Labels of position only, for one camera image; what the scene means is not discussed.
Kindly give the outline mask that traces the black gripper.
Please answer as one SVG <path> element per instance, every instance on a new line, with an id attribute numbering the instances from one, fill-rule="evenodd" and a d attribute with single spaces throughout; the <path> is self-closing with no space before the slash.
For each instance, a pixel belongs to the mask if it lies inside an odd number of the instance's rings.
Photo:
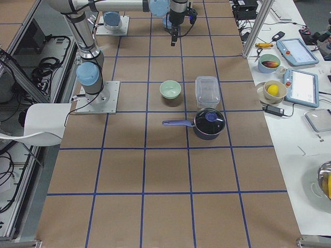
<path id="1" fill-rule="evenodd" d="M 187 1 L 185 0 L 170 0 L 170 15 L 169 20 L 171 26 L 171 46 L 174 47 L 178 40 L 179 25 L 184 21 L 187 10 Z"/>

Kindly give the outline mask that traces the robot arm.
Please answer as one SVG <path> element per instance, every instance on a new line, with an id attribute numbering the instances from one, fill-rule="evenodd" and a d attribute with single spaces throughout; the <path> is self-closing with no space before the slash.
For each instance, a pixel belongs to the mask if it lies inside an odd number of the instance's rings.
<path id="1" fill-rule="evenodd" d="M 83 63 L 78 66 L 76 75 L 84 91 L 85 99 L 91 106 L 105 106 L 111 93 L 103 81 L 103 52 L 96 44 L 89 28 L 86 12 L 102 12 L 104 26 L 117 27 L 121 23 L 119 12 L 142 11 L 151 12 L 161 17 L 169 15 L 171 26 L 171 45 L 178 39 L 178 28 L 184 18 L 189 15 L 187 1 L 49 1 L 49 5 L 61 13 L 77 42 Z"/>
<path id="2" fill-rule="evenodd" d="M 121 16 L 116 11 L 107 11 L 102 13 L 103 23 L 96 24 L 97 17 L 91 15 L 87 20 L 94 25 L 94 28 L 100 26 L 107 30 L 114 31 L 119 30 L 122 26 Z"/>

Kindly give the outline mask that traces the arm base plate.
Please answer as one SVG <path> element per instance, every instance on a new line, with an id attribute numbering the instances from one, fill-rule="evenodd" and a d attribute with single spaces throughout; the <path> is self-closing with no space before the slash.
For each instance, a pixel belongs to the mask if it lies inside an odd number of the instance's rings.
<path id="1" fill-rule="evenodd" d="M 78 114 L 115 114 L 119 96 L 120 81 L 104 81 L 103 91 L 91 103 L 93 96 L 86 94 L 83 86 L 80 88 L 80 94 L 76 104 L 75 113 Z"/>
<path id="2" fill-rule="evenodd" d="M 96 35 L 97 36 L 127 36 L 128 34 L 128 26 L 129 26 L 129 19 L 130 16 L 121 15 L 121 20 L 119 25 L 111 26 L 111 25 L 104 25 L 103 16 L 100 17 L 99 22 L 97 24 Z"/>

